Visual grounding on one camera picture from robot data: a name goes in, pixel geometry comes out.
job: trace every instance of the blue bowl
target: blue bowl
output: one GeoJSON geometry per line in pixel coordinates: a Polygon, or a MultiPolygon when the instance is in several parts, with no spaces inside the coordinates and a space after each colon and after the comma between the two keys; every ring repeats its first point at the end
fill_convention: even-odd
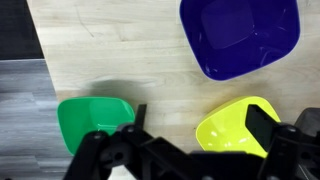
{"type": "Polygon", "coordinates": [[[182,0],[180,17],[202,71],[214,80],[284,57],[300,35],[296,0],[182,0]]]}

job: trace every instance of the green bowl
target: green bowl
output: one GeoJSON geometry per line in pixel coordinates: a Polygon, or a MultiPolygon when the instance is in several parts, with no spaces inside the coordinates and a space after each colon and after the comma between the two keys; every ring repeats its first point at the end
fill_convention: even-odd
{"type": "Polygon", "coordinates": [[[67,99],[60,103],[57,114],[63,139],[72,155],[88,132],[98,130],[112,135],[118,125],[135,119],[127,102],[109,97],[67,99]]]}

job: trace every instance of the gray floor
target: gray floor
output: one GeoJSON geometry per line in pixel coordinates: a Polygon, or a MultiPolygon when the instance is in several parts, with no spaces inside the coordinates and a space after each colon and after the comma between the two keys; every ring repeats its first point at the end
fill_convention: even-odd
{"type": "Polygon", "coordinates": [[[44,60],[0,61],[0,180],[63,177],[57,105],[44,60]]]}

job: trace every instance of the wooden table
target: wooden table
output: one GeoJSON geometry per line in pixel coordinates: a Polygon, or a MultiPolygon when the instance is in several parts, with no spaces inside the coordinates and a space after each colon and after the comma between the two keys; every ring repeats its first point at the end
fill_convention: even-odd
{"type": "Polygon", "coordinates": [[[145,129],[186,152],[200,149],[201,118],[235,97],[262,96],[290,123],[303,109],[320,107],[320,1],[299,0],[301,37],[288,56],[223,82],[200,70],[180,0],[28,2],[59,100],[93,95],[148,103],[145,129]]]}

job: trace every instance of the yellow bowl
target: yellow bowl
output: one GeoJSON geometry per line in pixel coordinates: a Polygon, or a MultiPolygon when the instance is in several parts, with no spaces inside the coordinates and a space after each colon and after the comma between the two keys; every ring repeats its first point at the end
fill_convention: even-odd
{"type": "Polygon", "coordinates": [[[245,126],[248,105],[258,105],[276,122],[280,119],[271,104],[257,96],[231,100],[204,117],[196,137],[205,151],[245,151],[265,158],[267,152],[245,126]]]}

